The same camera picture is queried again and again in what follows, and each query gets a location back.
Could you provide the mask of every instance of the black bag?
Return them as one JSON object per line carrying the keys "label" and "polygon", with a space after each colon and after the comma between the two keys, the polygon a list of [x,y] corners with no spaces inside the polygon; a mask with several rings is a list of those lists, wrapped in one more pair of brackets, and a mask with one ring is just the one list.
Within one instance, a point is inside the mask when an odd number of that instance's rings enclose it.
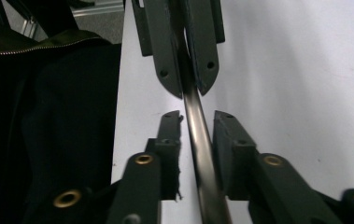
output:
{"label": "black bag", "polygon": [[37,223],[52,195],[109,186],[119,67],[120,45],[96,34],[37,43],[0,27],[0,223]]}

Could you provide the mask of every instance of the shiny steel bar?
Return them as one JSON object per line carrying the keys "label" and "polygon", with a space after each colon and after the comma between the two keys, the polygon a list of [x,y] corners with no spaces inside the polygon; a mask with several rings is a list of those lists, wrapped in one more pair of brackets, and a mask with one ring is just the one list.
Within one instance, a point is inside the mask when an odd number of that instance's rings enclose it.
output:
{"label": "shiny steel bar", "polygon": [[232,221],[216,176],[211,141],[194,77],[188,65],[181,70],[202,220],[204,224],[229,224]]}

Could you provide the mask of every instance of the black bracket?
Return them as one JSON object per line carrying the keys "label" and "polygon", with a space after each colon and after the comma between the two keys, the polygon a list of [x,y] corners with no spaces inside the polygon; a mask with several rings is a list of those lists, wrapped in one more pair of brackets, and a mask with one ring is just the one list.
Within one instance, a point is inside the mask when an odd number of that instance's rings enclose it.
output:
{"label": "black bracket", "polygon": [[157,139],[129,159],[106,223],[159,222],[159,201],[178,194],[181,121],[179,111],[163,115]]}
{"label": "black bracket", "polygon": [[213,139],[223,190],[249,201],[254,223],[354,223],[354,189],[341,202],[314,191],[285,158],[259,153],[234,116],[215,113]]}
{"label": "black bracket", "polygon": [[153,55],[158,79],[182,98],[180,60],[188,54],[188,45],[196,85],[205,95],[219,71],[217,43],[225,40],[220,1],[144,0],[144,4],[133,0],[135,23],[142,55]]}

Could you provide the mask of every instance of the brass grommet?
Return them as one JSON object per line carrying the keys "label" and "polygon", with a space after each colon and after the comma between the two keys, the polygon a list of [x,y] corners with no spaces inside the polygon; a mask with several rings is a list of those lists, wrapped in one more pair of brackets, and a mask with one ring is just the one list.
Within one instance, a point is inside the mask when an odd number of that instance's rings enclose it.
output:
{"label": "brass grommet", "polygon": [[269,165],[279,166],[282,164],[282,160],[276,156],[266,156],[263,160]]}
{"label": "brass grommet", "polygon": [[153,161],[153,157],[150,155],[140,155],[135,158],[135,162],[140,165],[145,165],[151,163]]}
{"label": "brass grommet", "polygon": [[54,201],[53,205],[58,208],[66,208],[77,203],[81,198],[81,193],[77,189],[70,189],[60,195],[58,195]]}

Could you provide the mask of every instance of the white surface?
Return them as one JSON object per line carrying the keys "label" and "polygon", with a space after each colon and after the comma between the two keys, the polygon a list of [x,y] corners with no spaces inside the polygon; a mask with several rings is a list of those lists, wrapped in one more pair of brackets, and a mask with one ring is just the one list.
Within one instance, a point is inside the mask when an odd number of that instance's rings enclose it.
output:
{"label": "white surface", "polygon": [[[212,133],[214,110],[238,117],[260,152],[288,159],[312,188],[339,199],[354,188],[354,1],[222,0],[226,42],[220,71],[202,99]],[[140,53],[127,1],[120,68],[113,178],[156,137],[161,115],[181,100]],[[163,224],[200,223],[186,120],[182,122],[180,202],[163,203]],[[234,223],[249,223],[231,203]]]}

